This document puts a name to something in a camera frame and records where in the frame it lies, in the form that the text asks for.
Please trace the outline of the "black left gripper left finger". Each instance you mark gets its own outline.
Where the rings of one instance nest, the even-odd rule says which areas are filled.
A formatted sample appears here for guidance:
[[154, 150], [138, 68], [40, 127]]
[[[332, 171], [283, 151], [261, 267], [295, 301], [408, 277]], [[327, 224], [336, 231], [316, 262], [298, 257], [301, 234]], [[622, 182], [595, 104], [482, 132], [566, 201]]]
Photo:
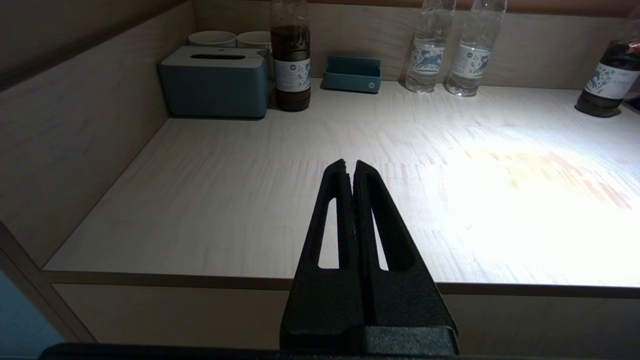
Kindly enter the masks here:
[[[329, 203], [336, 200], [338, 268], [319, 265]], [[279, 348], [303, 353], [342, 353], [347, 333], [362, 325], [359, 244], [354, 229], [352, 186], [346, 162], [323, 172], [285, 312]]]

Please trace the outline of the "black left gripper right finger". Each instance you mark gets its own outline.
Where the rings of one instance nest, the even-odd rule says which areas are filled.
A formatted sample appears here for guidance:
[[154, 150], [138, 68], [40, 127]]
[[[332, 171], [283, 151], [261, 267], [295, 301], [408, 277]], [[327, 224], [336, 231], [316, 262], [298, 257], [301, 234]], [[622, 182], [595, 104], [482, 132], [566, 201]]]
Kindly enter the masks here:
[[353, 196], [365, 354], [459, 354], [458, 330], [379, 171], [358, 161]]

